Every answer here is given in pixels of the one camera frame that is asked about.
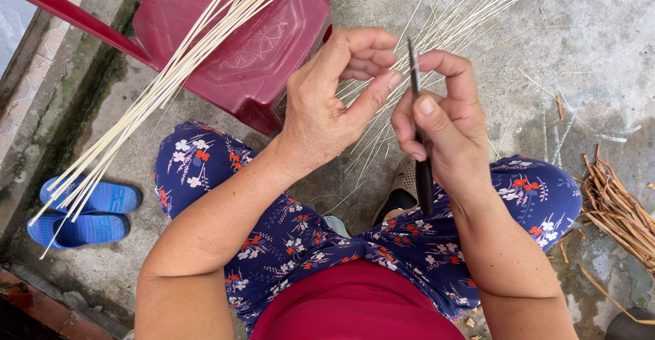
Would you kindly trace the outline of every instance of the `floral pants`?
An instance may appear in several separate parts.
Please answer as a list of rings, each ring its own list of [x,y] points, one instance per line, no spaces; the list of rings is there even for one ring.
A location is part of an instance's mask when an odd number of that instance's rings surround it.
[[[162,210],[175,218],[257,153],[205,124],[177,125],[161,143],[155,164],[155,190]],[[489,168],[493,186],[512,217],[544,252],[548,250],[580,211],[582,199],[575,180],[551,164],[521,155]],[[478,306],[479,296],[466,268],[448,196],[439,185],[434,185],[434,200],[430,216],[415,208],[348,239],[285,192],[264,211],[225,267],[229,304],[250,335],[268,303],[294,282],[362,258],[406,277],[440,313],[457,322],[464,311]]]

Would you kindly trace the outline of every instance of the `fingernail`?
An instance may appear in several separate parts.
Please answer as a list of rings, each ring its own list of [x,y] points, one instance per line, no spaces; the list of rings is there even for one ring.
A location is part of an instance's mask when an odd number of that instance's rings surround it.
[[[419,103],[419,111],[421,111],[423,115],[430,115],[434,110],[435,105],[436,103],[431,97],[426,97],[421,101],[421,103]]]
[[[401,73],[396,73],[394,76],[389,79],[389,90],[394,90],[396,87],[400,84],[400,82],[403,81],[403,78],[405,78]]]

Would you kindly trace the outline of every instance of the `pair of blue slippers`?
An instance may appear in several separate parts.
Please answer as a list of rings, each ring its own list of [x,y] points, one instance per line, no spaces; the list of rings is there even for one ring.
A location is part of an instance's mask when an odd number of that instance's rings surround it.
[[[77,220],[64,220],[68,209],[65,206],[57,206],[84,181],[84,178],[78,176],[73,185],[50,204],[57,212],[44,213],[32,226],[29,226],[28,222],[28,233],[35,242],[47,247],[62,223],[63,226],[50,246],[51,249],[115,242],[130,232],[130,222],[123,213],[132,212],[141,204],[141,192],[131,185],[101,181],[86,201]],[[56,180],[57,177],[53,177],[41,187],[39,197],[44,204],[48,203],[56,190],[53,188],[48,191],[49,186]]]

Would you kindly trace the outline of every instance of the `red plastic stool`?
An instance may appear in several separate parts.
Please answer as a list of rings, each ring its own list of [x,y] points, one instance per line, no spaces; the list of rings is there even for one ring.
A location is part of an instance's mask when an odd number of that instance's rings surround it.
[[[27,1],[159,71],[211,0],[139,0],[133,41],[66,0]],[[331,33],[330,0],[276,0],[219,45],[184,87],[275,136],[287,78]]]

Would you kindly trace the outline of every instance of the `hand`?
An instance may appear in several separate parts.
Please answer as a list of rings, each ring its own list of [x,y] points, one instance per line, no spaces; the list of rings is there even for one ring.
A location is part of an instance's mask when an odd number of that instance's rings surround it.
[[[338,29],[287,81],[284,128],[274,143],[280,161],[300,177],[355,142],[403,80],[390,51],[397,38],[381,28]],[[339,79],[372,82],[350,106],[335,97]]]
[[[434,50],[419,56],[419,68],[446,76],[447,96],[423,90],[414,103],[411,90],[402,96],[391,117],[400,149],[419,161],[430,154],[434,181],[451,198],[472,196],[471,189],[491,186],[485,113],[478,101],[473,65]],[[414,123],[432,140],[431,149],[414,140]]]

